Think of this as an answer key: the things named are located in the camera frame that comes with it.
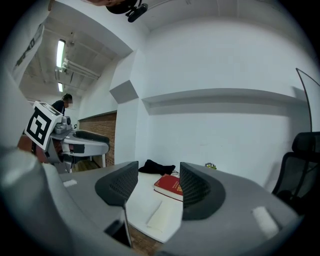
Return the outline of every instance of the black cloth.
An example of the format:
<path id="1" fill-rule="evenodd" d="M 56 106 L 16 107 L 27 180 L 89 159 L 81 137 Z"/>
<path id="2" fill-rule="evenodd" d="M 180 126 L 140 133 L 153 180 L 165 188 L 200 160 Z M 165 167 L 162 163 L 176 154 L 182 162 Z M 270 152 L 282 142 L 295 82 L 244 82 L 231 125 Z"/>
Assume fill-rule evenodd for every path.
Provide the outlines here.
<path id="1" fill-rule="evenodd" d="M 150 159 L 148 159 L 144 166 L 139 168 L 139 172 L 146 173 L 146 174 L 168 174 L 171 175 L 174 169 L 176 168 L 175 165 L 163 166 L 158 164 Z"/>
<path id="2" fill-rule="evenodd" d="M 55 103 L 52 104 L 52 107 L 56 110 L 65 115 L 65 103 L 63 100 L 57 100 Z"/>

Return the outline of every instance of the mesh chair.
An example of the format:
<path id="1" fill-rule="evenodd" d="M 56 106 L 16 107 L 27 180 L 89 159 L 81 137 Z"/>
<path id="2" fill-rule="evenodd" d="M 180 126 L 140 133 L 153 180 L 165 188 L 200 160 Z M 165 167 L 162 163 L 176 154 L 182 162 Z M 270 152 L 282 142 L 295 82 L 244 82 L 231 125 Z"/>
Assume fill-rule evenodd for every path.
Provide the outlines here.
<path id="1" fill-rule="evenodd" d="M 320 132 L 299 133 L 292 151 L 283 156 L 272 193 L 302 215 L 320 169 Z"/>

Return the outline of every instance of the book cover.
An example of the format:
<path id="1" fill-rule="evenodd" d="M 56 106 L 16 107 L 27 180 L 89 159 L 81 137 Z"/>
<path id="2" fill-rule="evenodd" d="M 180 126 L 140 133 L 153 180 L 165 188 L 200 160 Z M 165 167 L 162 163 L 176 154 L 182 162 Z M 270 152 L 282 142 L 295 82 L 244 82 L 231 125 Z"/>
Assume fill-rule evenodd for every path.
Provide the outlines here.
<path id="1" fill-rule="evenodd" d="M 182 201 L 183 191 L 179 184 L 179 178 L 164 174 L 155 184 L 154 190 L 173 199 Z"/>

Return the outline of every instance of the brick wall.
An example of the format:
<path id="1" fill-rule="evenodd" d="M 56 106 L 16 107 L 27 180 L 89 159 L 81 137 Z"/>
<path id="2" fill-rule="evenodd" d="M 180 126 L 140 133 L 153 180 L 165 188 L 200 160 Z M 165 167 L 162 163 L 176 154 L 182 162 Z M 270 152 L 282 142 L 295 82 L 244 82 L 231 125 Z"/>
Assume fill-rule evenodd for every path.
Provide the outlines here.
<path id="1" fill-rule="evenodd" d="M 79 121 L 79 129 L 107 136 L 110 139 L 110 151 L 106 154 L 106 166 L 115 165 L 115 134 L 117 113 L 104 114 Z M 102 167 L 102 159 L 95 156 L 94 161 Z"/>

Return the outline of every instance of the desk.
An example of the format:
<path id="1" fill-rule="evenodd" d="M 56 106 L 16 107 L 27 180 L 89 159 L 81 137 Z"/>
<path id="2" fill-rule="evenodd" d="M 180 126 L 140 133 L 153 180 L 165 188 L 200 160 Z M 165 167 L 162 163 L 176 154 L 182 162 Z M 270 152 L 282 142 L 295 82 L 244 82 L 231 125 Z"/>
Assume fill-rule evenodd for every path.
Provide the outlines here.
<path id="1" fill-rule="evenodd" d="M 165 243 L 181 225 L 183 203 L 154 191 L 154 184 L 160 178 L 160 174 L 139 172 L 138 183 L 125 207 L 127 220 L 134 228 L 161 243 Z M 148 221 L 162 202 L 170 211 L 171 216 L 163 232 L 147 227 Z"/>

